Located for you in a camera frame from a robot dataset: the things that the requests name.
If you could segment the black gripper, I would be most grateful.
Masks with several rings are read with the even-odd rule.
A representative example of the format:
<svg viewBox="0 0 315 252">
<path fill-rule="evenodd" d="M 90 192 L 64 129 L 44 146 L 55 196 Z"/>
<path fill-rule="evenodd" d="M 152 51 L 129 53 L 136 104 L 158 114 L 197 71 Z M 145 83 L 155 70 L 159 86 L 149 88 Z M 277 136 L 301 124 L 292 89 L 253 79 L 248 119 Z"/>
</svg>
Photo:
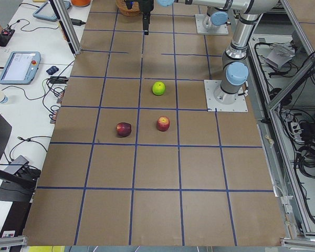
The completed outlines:
<svg viewBox="0 0 315 252">
<path fill-rule="evenodd" d="M 143 13 L 143 32 L 149 34 L 150 12 L 154 10 L 154 0 L 125 0 L 127 9 L 132 9 L 133 3 L 139 3 L 140 12 Z"/>
</svg>

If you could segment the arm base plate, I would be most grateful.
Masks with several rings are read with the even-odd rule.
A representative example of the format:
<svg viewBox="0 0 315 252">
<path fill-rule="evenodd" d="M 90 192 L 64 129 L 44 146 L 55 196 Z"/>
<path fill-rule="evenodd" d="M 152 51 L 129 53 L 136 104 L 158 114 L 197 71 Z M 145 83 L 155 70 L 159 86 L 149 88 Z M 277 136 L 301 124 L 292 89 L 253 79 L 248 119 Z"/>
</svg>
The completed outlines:
<svg viewBox="0 0 315 252">
<path fill-rule="evenodd" d="M 248 112 L 246 94 L 240 87 L 236 94 L 226 94 L 221 80 L 204 80 L 204 90 L 209 112 Z"/>
<path fill-rule="evenodd" d="M 206 14 L 195 15 L 196 30 L 200 35 L 227 36 L 229 34 L 226 24 L 216 26 Z"/>
</svg>

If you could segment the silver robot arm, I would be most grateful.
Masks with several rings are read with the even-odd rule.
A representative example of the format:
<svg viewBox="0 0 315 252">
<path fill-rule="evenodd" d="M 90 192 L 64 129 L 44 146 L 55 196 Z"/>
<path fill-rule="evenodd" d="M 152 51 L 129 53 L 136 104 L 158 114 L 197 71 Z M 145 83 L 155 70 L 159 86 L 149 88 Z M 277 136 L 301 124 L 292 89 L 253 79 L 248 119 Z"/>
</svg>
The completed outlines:
<svg viewBox="0 0 315 252">
<path fill-rule="evenodd" d="M 142 13 L 142 26 L 145 35 L 149 34 L 151 11 L 154 10 L 154 1 L 136 1 Z M 226 13 L 233 5 L 233 1 L 157 1 L 163 7 L 168 7 L 174 3 L 184 3 L 185 5 L 203 5 L 208 7 L 207 16 L 204 18 L 204 27 L 220 26 L 227 22 Z"/>
<path fill-rule="evenodd" d="M 214 91 L 221 104 L 233 104 L 240 87 L 246 82 L 249 70 L 244 64 L 251 35 L 261 15 L 271 10 L 277 1 L 226 1 L 225 9 L 240 10 L 233 38 L 222 55 L 224 77 Z"/>
</svg>

